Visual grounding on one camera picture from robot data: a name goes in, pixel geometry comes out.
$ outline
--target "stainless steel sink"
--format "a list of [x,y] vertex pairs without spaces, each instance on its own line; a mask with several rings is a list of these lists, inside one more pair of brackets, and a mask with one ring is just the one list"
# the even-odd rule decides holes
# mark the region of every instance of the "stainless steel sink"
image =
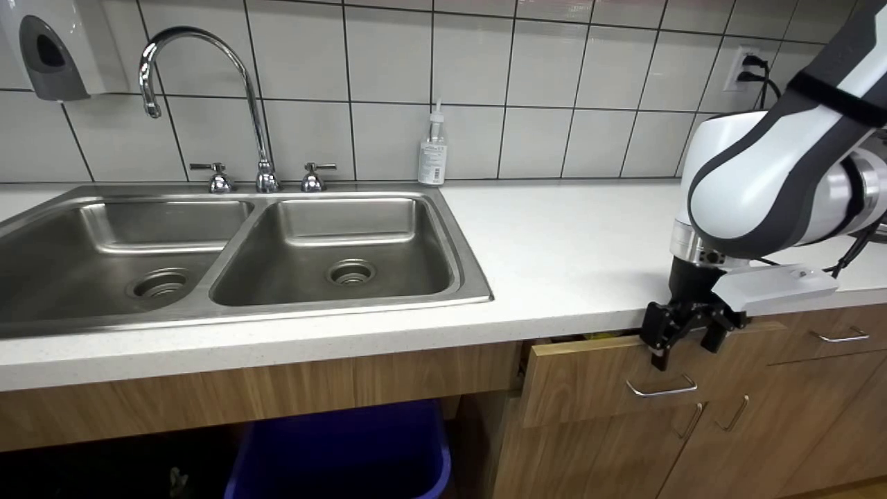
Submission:
[[416,193],[283,200],[223,275],[223,306],[427,297],[459,286],[434,204]]
[[436,188],[78,188],[0,224],[0,337],[482,300]]

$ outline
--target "sink drain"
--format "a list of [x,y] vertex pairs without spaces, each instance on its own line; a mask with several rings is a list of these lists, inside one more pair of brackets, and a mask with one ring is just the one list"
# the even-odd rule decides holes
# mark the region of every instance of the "sink drain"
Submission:
[[364,257],[344,257],[331,267],[331,279],[339,286],[357,286],[375,276],[375,270]]
[[169,303],[169,300],[179,300],[186,293],[186,286],[190,286],[190,272],[181,270],[181,267],[168,267],[168,270],[156,270],[150,272],[144,279],[140,279],[132,293],[136,300],[162,300],[162,303]]

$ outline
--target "paper towel dispenser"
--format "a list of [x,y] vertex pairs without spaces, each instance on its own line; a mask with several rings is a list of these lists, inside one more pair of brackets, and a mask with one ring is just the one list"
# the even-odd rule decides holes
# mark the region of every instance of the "paper towel dispenser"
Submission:
[[87,99],[129,85],[101,0],[0,0],[0,27],[41,99]]

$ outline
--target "gooseneck faucet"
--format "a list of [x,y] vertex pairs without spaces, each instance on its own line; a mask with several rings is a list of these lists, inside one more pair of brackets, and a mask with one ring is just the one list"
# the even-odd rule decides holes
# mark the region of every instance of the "gooseneck faucet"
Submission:
[[144,113],[152,117],[152,120],[162,117],[152,73],[156,73],[159,53],[176,38],[202,38],[202,41],[215,44],[217,51],[223,51],[227,55],[227,62],[235,63],[235,69],[240,69],[240,74],[244,78],[244,85],[248,85],[251,120],[254,120],[255,142],[258,142],[255,192],[277,192],[276,164],[273,164],[273,153],[270,153],[270,132],[266,132],[266,124],[265,124],[262,110],[258,110],[254,74],[248,73],[241,55],[234,53],[234,48],[226,44],[220,37],[215,37],[209,31],[199,31],[199,27],[191,27],[191,24],[179,24],[179,27],[162,31],[159,37],[152,37],[144,44],[141,57],[140,57],[140,74],[136,74],[140,88],[141,88],[141,99],[144,99]]

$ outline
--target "soap dispenser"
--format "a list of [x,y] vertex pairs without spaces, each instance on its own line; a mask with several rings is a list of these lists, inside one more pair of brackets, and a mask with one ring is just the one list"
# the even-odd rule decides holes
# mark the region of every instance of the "soap dispenser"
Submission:
[[448,138],[443,138],[443,109],[441,103],[431,113],[431,132],[420,143],[420,184],[443,185],[448,178]]
[[129,88],[104,0],[0,0],[0,27],[41,99]]

